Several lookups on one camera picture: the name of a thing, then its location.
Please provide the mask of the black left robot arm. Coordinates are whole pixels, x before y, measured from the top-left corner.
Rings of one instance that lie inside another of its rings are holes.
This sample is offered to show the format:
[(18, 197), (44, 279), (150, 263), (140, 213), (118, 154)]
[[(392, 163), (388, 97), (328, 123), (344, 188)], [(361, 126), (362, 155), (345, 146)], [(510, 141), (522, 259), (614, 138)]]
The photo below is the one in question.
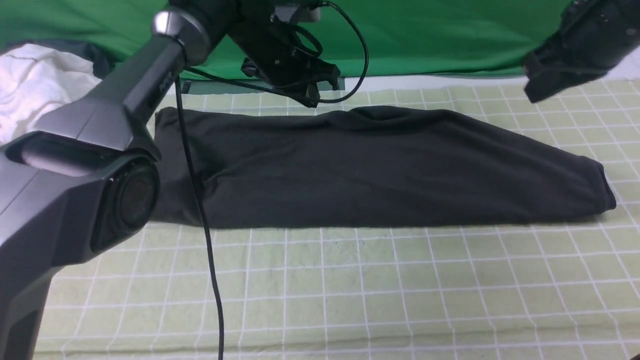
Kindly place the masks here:
[(312, 107), (339, 70), (304, 54), (298, 22), (318, 0), (171, 0), (151, 37), (79, 100), (1, 148), (1, 358), (30, 360), (53, 276), (139, 232), (160, 194), (162, 155), (147, 122), (185, 68), (228, 36), (270, 91)]

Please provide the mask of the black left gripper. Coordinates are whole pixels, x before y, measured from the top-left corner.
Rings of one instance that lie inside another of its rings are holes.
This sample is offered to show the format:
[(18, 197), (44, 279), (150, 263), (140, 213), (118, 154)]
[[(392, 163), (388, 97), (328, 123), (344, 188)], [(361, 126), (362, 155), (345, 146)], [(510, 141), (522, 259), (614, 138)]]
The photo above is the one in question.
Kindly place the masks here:
[(318, 84), (327, 82), (338, 91), (338, 66), (322, 60), (317, 39), (281, 20), (275, 7), (242, 7), (227, 34), (245, 55), (242, 73), (269, 85), (272, 93), (315, 108), (321, 100)]

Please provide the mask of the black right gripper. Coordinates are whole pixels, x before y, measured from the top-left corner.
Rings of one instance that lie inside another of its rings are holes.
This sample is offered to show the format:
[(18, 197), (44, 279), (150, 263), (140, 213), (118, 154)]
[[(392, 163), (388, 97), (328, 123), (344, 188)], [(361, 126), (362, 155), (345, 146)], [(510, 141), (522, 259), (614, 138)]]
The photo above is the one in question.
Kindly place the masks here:
[(608, 75), (640, 44), (637, 0), (572, 0), (558, 29), (521, 61), (532, 104)]

